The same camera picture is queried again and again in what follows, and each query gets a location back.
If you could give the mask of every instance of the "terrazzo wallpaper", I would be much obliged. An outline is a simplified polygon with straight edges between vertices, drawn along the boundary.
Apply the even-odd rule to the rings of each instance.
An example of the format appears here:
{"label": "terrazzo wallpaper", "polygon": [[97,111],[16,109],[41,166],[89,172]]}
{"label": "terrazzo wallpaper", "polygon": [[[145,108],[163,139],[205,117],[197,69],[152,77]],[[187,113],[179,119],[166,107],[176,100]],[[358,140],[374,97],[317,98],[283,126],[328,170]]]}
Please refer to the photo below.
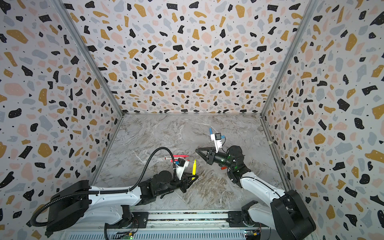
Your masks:
{"label": "terrazzo wallpaper", "polygon": [[305,0],[65,0],[122,110],[256,113]]}
{"label": "terrazzo wallpaper", "polygon": [[46,239],[32,213],[91,179],[118,115],[51,2],[0,7],[0,239]]}
{"label": "terrazzo wallpaper", "polygon": [[319,1],[265,119],[320,239],[384,239],[383,1]]}

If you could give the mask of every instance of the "marble table surface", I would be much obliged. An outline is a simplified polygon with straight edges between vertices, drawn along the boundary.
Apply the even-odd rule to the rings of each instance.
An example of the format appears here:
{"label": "marble table surface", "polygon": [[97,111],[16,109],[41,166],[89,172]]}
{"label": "marble table surface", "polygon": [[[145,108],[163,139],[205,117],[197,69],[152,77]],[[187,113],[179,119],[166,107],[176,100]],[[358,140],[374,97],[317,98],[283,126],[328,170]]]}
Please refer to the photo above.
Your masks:
{"label": "marble table surface", "polygon": [[[258,115],[126,115],[108,157],[97,178],[99,187],[125,187],[139,178],[150,154],[158,147],[169,148],[174,155],[189,155],[187,172],[197,159],[198,180],[184,194],[176,190],[153,203],[132,209],[240,209],[260,199],[233,184],[226,170],[209,165],[195,152],[198,147],[214,147],[209,128],[225,135],[226,150],[242,148],[244,163],[270,184],[283,188],[271,150]],[[172,172],[172,163],[161,150],[152,158],[143,180],[162,170]]]}

